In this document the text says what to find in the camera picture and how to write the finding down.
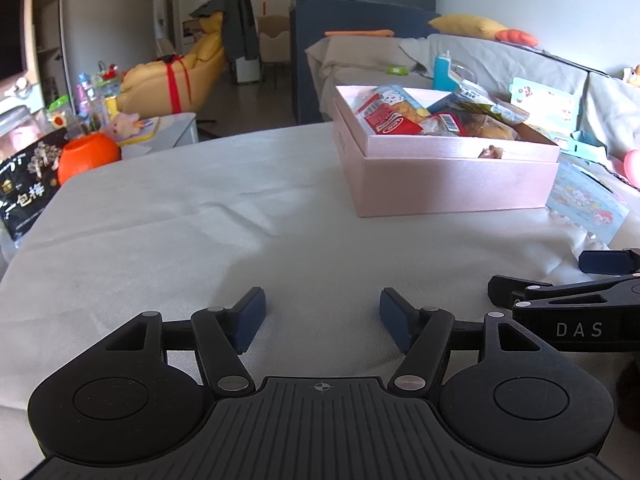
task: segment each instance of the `green lid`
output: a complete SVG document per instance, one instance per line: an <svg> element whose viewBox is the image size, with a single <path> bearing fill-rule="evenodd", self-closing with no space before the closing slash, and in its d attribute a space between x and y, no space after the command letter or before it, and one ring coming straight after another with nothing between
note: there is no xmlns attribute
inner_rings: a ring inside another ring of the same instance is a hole
<svg viewBox="0 0 640 480"><path fill-rule="evenodd" d="M53 101L51 106L49 107L49 112L54 112L58 108L63 107L64 105L68 105L71 102L68 95L60 96L59 99Z"/></svg>

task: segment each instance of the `jar lid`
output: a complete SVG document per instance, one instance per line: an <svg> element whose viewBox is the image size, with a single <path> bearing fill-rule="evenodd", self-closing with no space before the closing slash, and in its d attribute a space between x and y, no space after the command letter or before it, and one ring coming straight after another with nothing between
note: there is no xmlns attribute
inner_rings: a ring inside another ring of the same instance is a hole
<svg viewBox="0 0 640 480"><path fill-rule="evenodd" d="M17 106L0 115L0 136L9 133L27 121L31 121L31 113L25 105Z"/></svg>
<svg viewBox="0 0 640 480"><path fill-rule="evenodd" d="M60 96L58 99L56 99L51 103L51 106L49 107L49 112L53 112L58 108L62 108L64 105L68 105L70 102L71 102L71 99L69 99L68 95Z"/></svg>

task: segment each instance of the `black package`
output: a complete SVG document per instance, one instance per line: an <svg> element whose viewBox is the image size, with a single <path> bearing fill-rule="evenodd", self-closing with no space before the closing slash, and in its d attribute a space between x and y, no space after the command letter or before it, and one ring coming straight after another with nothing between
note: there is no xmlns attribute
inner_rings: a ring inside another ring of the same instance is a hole
<svg viewBox="0 0 640 480"><path fill-rule="evenodd" d="M7 158L0 166L0 216L12 240L21 238L58 192L58 163L68 142L56 130Z"/></svg>

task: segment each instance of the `tiled floor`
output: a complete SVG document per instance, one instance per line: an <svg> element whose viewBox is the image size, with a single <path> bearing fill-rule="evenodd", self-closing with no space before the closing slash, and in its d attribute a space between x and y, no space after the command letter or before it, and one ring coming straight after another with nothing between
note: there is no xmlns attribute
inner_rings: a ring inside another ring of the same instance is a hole
<svg viewBox="0 0 640 480"><path fill-rule="evenodd" d="M235 85L229 74L224 73L198 113L198 119L217 120L215 126L204 124L202 128L219 137L295 126L290 79L279 72L278 87L274 89L270 70L260 86Z"/></svg>

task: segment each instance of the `crosshair symbol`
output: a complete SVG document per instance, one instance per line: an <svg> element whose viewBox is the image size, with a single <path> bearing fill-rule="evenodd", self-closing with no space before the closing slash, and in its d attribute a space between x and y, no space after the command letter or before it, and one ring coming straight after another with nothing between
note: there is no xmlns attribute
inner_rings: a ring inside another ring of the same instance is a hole
<svg viewBox="0 0 640 480"><path fill-rule="evenodd" d="M312 388L318 390L321 394L324 394L333 388L333 386L329 386L327 383L318 383L315 386L312 386Z"/></svg>

